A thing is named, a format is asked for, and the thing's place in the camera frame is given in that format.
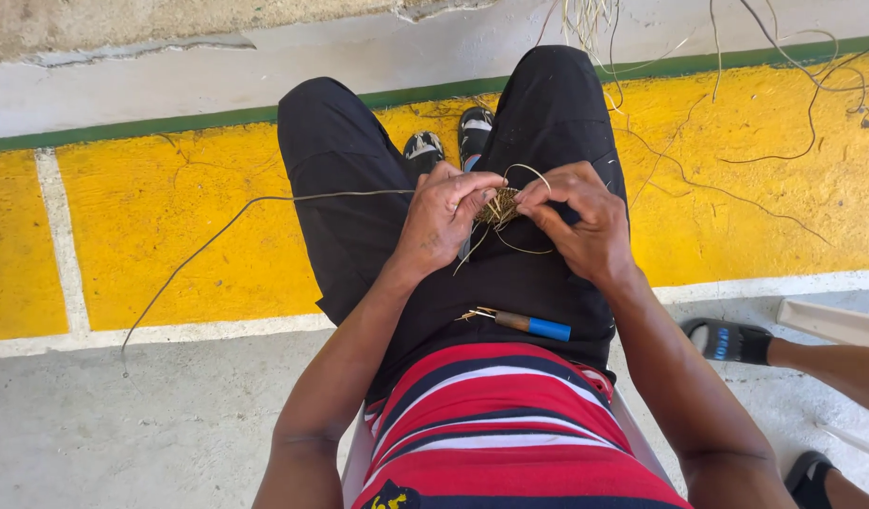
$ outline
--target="green stripe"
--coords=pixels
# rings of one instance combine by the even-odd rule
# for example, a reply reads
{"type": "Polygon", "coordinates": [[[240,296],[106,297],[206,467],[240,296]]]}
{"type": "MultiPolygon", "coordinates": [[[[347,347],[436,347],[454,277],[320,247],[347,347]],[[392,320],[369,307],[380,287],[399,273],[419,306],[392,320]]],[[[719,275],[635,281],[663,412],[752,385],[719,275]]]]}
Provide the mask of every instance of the green stripe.
{"type": "MultiPolygon", "coordinates": [[[[862,52],[869,48],[868,37],[855,37],[853,39],[840,40],[840,54],[862,52]]],[[[834,54],[832,42],[809,42],[785,46],[784,49],[796,59],[805,64],[826,62],[834,54]]],[[[761,64],[787,64],[786,58],[775,48],[765,50],[751,50],[745,52],[726,52],[722,57],[723,67],[746,67],[761,64]]],[[[648,63],[617,64],[617,76],[623,80],[638,78],[665,78],[684,76],[688,74],[704,73],[717,69],[717,54],[678,56],[665,58],[627,71],[634,67],[648,63]]],[[[604,82],[612,81],[613,76],[604,69],[598,69],[598,76],[604,82]]],[[[443,83],[427,87],[418,87],[405,90],[389,90],[359,95],[359,98],[369,108],[383,108],[397,106],[409,102],[421,102],[425,100],[447,99],[451,97],[464,97],[480,93],[503,90],[507,84],[508,76],[499,78],[484,78],[468,80],[465,82],[443,83]]],[[[251,122],[275,122],[277,121],[277,107],[265,106],[261,108],[248,108],[247,110],[223,111],[221,113],[207,113],[203,115],[188,115],[185,117],[171,117],[169,119],[154,119],[149,121],[124,122],[106,126],[94,126],[89,128],[72,129],[67,131],[45,132],[41,134],[29,134],[0,138],[0,151],[17,148],[58,147],[70,143],[79,143],[98,140],[113,140],[118,138],[133,138],[146,136],[158,132],[180,132],[213,127],[248,124],[251,122]]]]}

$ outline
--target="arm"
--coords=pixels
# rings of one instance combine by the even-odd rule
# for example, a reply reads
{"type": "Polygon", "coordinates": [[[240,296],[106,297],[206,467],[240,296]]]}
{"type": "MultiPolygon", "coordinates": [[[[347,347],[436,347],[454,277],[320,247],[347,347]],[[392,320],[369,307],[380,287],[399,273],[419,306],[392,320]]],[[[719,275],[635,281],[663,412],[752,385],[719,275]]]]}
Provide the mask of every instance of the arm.
{"type": "Polygon", "coordinates": [[[362,404],[403,307],[449,264],[504,179],[440,163],[422,175],[400,241],[350,315],[297,380],[281,411],[253,508],[341,507],[337,446],[362,404]]]}
{"type": "Polygon", "coordinates": [[[717,373],[689,343],[632,259],[626,205],[587,162],[545,174],[517,196],[564,255],[591,281],[616,319],[632,382],[679,458],[697,508],[795,508],[764,434],[717,373]],[[582,217],[567,226],[548,199],[582,217]]]}

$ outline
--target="hand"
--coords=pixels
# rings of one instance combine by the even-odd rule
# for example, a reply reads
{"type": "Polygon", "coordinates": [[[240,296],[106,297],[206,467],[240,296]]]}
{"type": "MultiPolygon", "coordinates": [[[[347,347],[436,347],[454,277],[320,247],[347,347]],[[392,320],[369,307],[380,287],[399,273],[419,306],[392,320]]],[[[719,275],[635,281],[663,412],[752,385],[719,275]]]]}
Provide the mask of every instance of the hand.
{"type": "Polygon", "coordinates": [[[629,247],[626,203],[607,190],[586,161],[555,168],[530,182],[516,195],[517,210],[527,215],[554,241],[569,268],[599,289],[637,269],[629,247]],[[564,223],[548,200],[569,203],[581,219],[573,226],[564,223]]]}
{"type": "Polygon", "coordinates": [[[419,176],[403,233],[391,261],[421,281],[445,267],[472,231],[475,214],[507,180],[488,171],[463,173],[441,161],[419,176]]]}

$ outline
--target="blue handle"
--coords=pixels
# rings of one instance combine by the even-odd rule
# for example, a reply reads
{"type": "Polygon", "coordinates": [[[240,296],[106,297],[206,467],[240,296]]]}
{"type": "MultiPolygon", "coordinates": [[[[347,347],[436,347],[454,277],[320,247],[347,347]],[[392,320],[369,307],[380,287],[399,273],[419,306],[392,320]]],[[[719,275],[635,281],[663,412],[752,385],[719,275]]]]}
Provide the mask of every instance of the blue handle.
{"type": "Polygon", "coordinates": [[[532,318],[529,320],[529,332],[557,341],[569,341],[569,325],[555,323],[553,321],[532,318]]]}

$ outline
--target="foot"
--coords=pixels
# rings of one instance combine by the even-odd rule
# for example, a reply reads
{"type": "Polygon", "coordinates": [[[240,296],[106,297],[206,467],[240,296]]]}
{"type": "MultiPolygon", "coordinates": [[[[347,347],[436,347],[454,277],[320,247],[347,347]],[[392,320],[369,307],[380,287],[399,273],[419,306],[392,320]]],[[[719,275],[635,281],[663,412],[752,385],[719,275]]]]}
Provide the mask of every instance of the foot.
{"type": "Polygon", "coordinates": [[[732,321],[696,318],[683,324],[682,331],[705,359],[769,366],[768,347],[774,339],[770,330],[732,321]]]}
{"type": "Polygon", "coordinates": [[[480,106],[463,111],[457,130],[462,171],[470,171],[481,157],[493,124],[494,114],[480,106]]]}
{"type": "Polygon", "coordinates": [[[832,509],[825,489],[825,478],[832,468],[831,461],[817,451],[808,451],[795,460],[784,484],[799,507],[832,509]]]}
{"type": "Polygon", "coordinates": [[[422,131],[409,137],[403,148],[403,156],[406,157],[409,168],[418,177],[422,173],[430,173],[434,165],[443,160],[443,147],[436,134],[422,131]]]}

